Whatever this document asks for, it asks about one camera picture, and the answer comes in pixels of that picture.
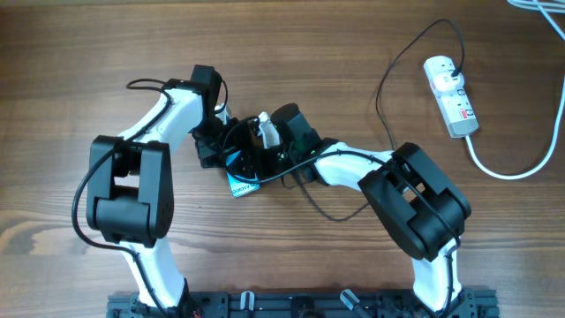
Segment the smartphone with teal screen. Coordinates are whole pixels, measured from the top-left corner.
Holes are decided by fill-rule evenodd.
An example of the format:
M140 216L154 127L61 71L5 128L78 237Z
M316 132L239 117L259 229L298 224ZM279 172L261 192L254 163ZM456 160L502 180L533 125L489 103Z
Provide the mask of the smartphone with teal screen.
M258 177L257 174L246 165L242 151L228 155L226 163L228 167L227 177L233 197L243 197L260 189L259 184L243 182L243 179L257 181Z

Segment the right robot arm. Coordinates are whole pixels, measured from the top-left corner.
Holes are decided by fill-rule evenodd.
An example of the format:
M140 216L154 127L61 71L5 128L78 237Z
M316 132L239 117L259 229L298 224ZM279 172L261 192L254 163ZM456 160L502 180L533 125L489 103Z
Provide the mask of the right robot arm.
M413 291L428 311L446 317L462 290L456 251L471 207L416 144L373 152L321 138L295 103L233 119L220 141L228 175L261 185L291 175L361 192L393 241L412 259Z

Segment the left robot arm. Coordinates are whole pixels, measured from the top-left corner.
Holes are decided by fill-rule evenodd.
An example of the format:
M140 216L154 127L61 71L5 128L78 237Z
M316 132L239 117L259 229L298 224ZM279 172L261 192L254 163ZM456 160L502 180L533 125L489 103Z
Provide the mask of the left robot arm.
M73 198L73 229L90 246L125 257L140 311L149 317L191 317L198 310L167 238L174 214L171 157L192 136L201 166L221 165L229 120L227 105L218 102L224 86L214 67L200 64L188 80L129 82L127 88L156 91L159 99L131 128L94 139Z

